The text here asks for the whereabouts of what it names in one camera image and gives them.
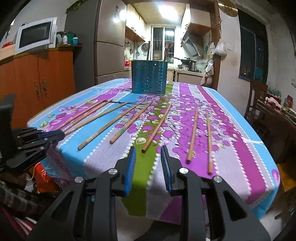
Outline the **wooden chopstick eight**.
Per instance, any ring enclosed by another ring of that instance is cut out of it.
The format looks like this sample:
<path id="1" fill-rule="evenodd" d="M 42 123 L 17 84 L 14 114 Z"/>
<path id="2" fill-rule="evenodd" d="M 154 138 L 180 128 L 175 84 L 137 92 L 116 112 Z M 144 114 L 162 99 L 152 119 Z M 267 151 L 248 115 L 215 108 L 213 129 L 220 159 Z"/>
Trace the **wooden chopstick eight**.
<path id="1" fill-rule="evenodd" d="M 169 52 L 170 52 L 170 48 L 173 47 L 174 44 L 173 43 L 168 43 L 165 45 L 165 52 L 164 52 L 164 61 L 168 61 L 168 56 L 169 56 Z"/>

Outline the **kitchen window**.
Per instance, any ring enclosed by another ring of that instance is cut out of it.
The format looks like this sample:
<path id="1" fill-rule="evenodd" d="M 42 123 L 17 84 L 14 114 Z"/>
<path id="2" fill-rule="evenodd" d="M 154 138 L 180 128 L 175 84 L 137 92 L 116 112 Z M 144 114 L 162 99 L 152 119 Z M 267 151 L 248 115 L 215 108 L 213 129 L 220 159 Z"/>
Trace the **kitchen window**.
<path id="1" fill-rule="evenodd" d="M 175 46 L 175 28 L 153 27 L 152 28 L 152 60 L 164 61 L 165 45 L 173 43 Z M 174 63 L 174 46 L 170 48 L 168 63 Z"/>

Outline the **wooden chopstick four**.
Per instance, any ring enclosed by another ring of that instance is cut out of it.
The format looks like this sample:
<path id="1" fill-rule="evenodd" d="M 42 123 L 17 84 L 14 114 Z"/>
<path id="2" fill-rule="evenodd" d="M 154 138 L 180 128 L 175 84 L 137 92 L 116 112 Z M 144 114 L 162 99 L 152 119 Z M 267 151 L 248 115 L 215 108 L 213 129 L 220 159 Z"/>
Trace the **wooden chopstick four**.
<path id="1" fill-rule="evenodd" d="M 107 110 L 107 111 L 105 111 L 105 112 L 99 114 L 98 116 L 92 117 L 91 119 L 87 120 L 86 122 L 81 123 L 81 124 L 79 124 L 78 126 L 72 128 L 72 129 L 70 129 L 70 130 L 67 130 L 67 131 L 65 132 L 65 135 L 67 136 L 67 135 L 69 135 L 69 134 L 71 134 L 71 133 L 77 131 L 78 129 L 82 128 L 83 126 L 88 125 L 89 123 L 91 123 L 91 122 L 97 120 L 98 118 L 100 118 L 100 117 L 102 117 L 102 116 L 104 116 L 104 115 L 107 115 L 108 113 L 110 113 L 110 112 L 112 112 L 112 111 L 114 111 L 114 110 L 116 110 L 116 109 L 118 109 L 118 108 L 121 108 L 122 106 L 124 106 L 124 105 L 126 105 L 126 104 L 128 104 L 128 102 L 122 103 L 122 104 L 120 104 L 120 105 L 118 105 L 118 106 L 115 106 L 114 108 L 111 108 L 111 109 L 109 109 L 109 110 Z"/>

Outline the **wooden chopstick nine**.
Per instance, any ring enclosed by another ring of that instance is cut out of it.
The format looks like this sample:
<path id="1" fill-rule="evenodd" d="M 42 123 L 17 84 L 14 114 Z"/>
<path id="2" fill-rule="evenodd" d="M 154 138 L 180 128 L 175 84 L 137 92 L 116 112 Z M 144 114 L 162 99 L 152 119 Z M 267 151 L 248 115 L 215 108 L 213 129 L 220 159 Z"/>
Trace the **wooden chopstick nine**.
<path id="1" fill-rule="evenodd" d="M 194 122 L 193 122 L 193 129 L 192 129 L 192 136 L 191 136 L 189 151 L 188 151 L 187 159 L 186 159 L 187 163 L 190 163 L 191 160 L 192 160 L 192 153 L 193 153 L 193 150 L 194 150 L 195 137 L 196 137 L 197 121 L 198 121 L 198 109 L 196 109 L 196 112 L 195 112 L 195 117 L 194 117 Z"/>

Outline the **wooden chopstick two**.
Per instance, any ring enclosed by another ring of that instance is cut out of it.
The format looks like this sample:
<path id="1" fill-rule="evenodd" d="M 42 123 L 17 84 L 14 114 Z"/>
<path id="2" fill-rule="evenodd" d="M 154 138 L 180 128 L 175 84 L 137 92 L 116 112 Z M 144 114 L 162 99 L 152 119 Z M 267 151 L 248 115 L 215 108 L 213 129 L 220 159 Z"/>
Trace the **wooden chopstick two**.
<path id="1" fill-rule="evenodd" d="M 74 121 L 76 118 L 80 117 L 81 115 L 85 114 L 86 112 L 88 112 L 88 111 L 90 111 L 91 109 L 97 107 L 98 105 L 100 105 L 101 103 L 103 103 L 103 102 L 105 102 L 105 101 L 106 101 L 106 99 L 101 100 L 101 101 L 99 101 L 99 102 L 93 104 L 92 106 L 90 106 L 90 107 L 84 109 L 82 112 L 76 114 L 75 116 L 73 116 L 73 117 L 71 117 L 70 119 L 68 119 L 65 123 L 63 123 L 62 125 L 58 126 L 58 127 L 56 128 L 56 130 L 60 130 L 60 129 L 62 129 L 64 126 L 66 126 L 66 125 L 69 124 L 70 122 Z"/>

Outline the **wooden chopstick ten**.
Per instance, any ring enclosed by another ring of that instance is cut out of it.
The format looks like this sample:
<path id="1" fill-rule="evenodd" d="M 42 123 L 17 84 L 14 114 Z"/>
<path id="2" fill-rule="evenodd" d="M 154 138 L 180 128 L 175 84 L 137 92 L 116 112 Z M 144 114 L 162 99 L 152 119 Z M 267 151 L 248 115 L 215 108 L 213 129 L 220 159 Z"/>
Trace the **wooden chopstick ten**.
<path id="1" fill-rule="evenodd" d="M 212 140 L 211 140 L 211 124 L 208 112 L 206 112 L 207 132 L 208 132 L 208 174 L 213 173 L 213 160 L 212 160 Z"/>

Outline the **colourful floral tablecloth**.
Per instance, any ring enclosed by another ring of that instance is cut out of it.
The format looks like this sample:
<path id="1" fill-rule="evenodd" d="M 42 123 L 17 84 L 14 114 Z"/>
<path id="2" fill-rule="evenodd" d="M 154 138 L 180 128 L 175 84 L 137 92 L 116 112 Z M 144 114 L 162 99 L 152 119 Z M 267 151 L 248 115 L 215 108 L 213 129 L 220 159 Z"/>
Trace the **colourful floral tablecloth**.
<path id="1" fill-rule="evenodd" d="M 170 156 L 198 176 L 208 174 L 208 132 L 211 124 L 213 175 L 221 176 L 247 203 L 258 218 L 270 208 L 280 186 L 280 173 L 268 149 L 245 118 L 216 90 L 193 84 L 168 82 L 164 95 L 132 93 L 129 79 L 116 79 L 78 92 L 45 109 L 28 121 L 29 127 L 45 132 L 55 130 L 68 119 L 101 100 L 113 99 L 95 114 L 128 104 L 66 136 L 55 149 L 48 150 L 42 165 L 60 186 L 73 178 L 96 177 L 137 151 L 132 190 L 123 198 L 124 210 L 179 223 L 181 199 L 168 194 L 161 166 L 160 151 L 165 145 Z M 109 141 L 150 101 L 153 103 L 116 140 Z M 171 109 L 145 153 L 142 148 Z M 192 160 L 186 162 L 196 109 L 198 121 Z"/>

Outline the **wooden chopstick three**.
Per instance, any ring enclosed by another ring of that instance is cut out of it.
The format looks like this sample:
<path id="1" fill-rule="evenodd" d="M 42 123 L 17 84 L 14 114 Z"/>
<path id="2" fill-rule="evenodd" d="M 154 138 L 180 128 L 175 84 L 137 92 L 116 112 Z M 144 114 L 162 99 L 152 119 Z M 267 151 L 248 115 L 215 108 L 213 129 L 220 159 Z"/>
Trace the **wooden chopstick three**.
<path id="1" fill-rule="evenodd" d="M 76 118 L 74 121 L 70 122 L 69 124 L 67 124 L 66 126 L 64 126 L 60 130 L 62 130 L 63 132 L 66 132 L 67 130 L 69 130 L 70 128 L 72 128 L 74 125 L 76 125 L 77 123 L 81 122 L 83 119 L 85 119 L 89 115 L 92 115 L 93 113 L 97 112 L 99 109 L 101 109 L 102 107 L 104 107 L 105 105 L 107 105 L 108 103 L 110 103 L 112 101 L 113 101 L 113 99 L 106 100 L 105 102 L 101 103 L 97 107 L 91 109 L 90 111 L 88 111 L 85 114 L 81 115 L 80 117 Z"/>

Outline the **blue perforated utensil holder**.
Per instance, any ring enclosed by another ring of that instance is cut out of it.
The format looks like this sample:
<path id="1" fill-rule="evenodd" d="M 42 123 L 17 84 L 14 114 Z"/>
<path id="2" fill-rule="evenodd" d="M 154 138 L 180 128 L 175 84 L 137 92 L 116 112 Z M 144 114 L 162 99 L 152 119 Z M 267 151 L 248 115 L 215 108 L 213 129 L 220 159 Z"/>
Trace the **blue perforated utensil holder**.
<path id="1" fill-rule="evenodd" d="M 132 93 L 164 95 L 168 63 L 165 61 L 133 60 Z"/>

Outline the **black wok on stove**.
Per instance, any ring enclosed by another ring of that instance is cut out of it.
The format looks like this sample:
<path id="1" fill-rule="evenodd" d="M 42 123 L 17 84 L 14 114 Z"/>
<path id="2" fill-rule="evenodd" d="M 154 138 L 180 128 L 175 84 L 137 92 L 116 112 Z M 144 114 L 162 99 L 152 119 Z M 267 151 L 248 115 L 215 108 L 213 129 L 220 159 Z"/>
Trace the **black wok on stove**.
<path id="1" fill-rule="evenodd" d="M 174 57 L 174 59 L 180 60 L 183 65 L 189 65 L 189 63 L 191 61 L 190 58 L 180 59 L 180 58 Z"/>

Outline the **dark wooden chair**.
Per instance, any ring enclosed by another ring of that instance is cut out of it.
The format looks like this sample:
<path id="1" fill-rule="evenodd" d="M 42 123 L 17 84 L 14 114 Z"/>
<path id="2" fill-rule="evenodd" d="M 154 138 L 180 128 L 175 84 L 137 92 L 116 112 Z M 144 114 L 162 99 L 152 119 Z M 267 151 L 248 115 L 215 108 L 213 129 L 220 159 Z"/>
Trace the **dark wooden chair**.
<path id="1" fill-rule="evenodd" d="M 244 118 L 252 125 L 258 116 L 256 111 L 258 110 L 258 100 L 264 99 L 267 94 L 268 86 L 257 80 L 250 80 L 249 97 L 247 102 Z"/>

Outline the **dark wooden side table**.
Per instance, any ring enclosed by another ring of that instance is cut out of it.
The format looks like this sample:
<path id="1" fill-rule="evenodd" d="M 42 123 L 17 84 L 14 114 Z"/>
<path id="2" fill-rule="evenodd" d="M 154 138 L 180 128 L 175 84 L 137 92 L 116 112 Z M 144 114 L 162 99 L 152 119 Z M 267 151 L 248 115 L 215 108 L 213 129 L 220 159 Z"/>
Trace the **dark wooden side table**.
<path id="1" fill-rule="evenodd" d="M 274 105 L 257 101 L 256 108 L 262 113 L 260 122 L 267 129 L 263 142 L 276 163 L 284 163 L 295 155 L 295 124 L 285 116 L 284 112 Z"/>

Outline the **grey three-door refrigerator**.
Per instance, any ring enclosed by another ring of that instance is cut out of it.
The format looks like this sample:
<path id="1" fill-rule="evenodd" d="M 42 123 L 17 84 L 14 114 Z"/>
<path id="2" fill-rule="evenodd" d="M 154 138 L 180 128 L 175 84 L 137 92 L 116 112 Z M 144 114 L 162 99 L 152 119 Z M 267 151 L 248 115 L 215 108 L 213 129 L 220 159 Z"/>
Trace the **grey three-door refrigerator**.
<path id="1" fill-rule="evenodd" d="M 65 31 L 82 43 L 74 61 L 76 91 L 125 76 L 125 22 L 123 1 L 83 1 L 69 10 Z"/>

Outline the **white hanging plastic bag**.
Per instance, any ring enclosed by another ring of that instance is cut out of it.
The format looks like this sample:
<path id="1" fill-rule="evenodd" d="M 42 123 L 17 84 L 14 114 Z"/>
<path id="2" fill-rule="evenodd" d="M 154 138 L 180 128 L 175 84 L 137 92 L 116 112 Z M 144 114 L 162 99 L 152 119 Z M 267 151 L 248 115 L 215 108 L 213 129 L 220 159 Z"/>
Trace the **white hanging plastic bag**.
<path id="1" fill-rule="evenodd" d="M 222 39 L 219 39 L 219 41 L 215 47 L 214 53 L 216 55 L 221 56 L 221 57 L 227 56 L 227 48 L 226 48 L 226 45 Z"/>

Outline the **brass round wall plate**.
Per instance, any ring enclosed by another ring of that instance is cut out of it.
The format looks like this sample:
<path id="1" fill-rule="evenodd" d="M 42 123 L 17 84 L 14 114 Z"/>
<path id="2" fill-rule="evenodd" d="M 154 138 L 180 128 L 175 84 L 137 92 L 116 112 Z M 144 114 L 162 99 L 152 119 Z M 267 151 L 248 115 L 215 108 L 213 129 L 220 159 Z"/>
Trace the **brass round wall plate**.
<path id="1" fill-rule="evenodd" d="M 226 15 L 231 17 L 238 16 L 238 9 L 231 0 L 218 0 L 218 6 Z"/>

